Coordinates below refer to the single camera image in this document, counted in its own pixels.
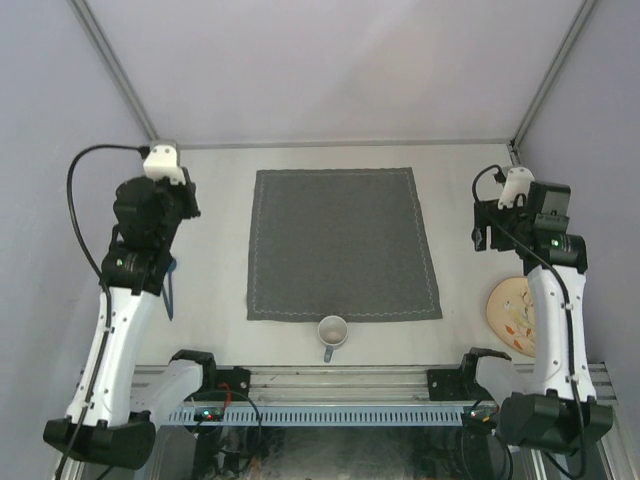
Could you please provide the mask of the grey cloth placemat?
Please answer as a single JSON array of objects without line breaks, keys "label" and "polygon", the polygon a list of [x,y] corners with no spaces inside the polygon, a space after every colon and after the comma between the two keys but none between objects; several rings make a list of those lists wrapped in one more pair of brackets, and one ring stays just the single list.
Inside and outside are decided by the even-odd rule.
[{"label": "grey cloth placemat", "polygon": [[412,169],[258,171],[246,301],[250,320],[442,318]]}]

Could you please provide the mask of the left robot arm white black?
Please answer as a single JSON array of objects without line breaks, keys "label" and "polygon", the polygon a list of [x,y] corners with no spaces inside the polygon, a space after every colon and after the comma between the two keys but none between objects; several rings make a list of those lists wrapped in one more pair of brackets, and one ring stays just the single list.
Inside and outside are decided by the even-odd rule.
[{"label": "left robot arm white black", "polygon": [[199,216],[184,168],[121,184],[117,223],[100,271],[100,309],[87,365],[65,416],[46,423],[44,441],[73,460],[131,470],[149,459],[160,424],[184,400],[239,395],[219,380],[209,352],[182,349],[138,394],[132,379],[153,304],[174,259],[180,223]]}]

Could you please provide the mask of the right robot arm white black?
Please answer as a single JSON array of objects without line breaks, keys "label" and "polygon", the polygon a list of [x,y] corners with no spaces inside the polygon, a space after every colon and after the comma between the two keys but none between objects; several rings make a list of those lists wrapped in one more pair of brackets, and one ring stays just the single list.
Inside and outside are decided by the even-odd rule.
[{"label": "right robot arm white black", "polygon": [[504,352],[473,348],[453,369],[427,372],[432,401],[498,406],[498,432],[509,445],[573,455],[613,425],[598,402],[588,368],[583,297],[585,240],[571,235],[566,185],[506,180],[496,200],[474,200],[476,251],[513,251],[523,262],[535,314],[534,369],[520,374]]}]

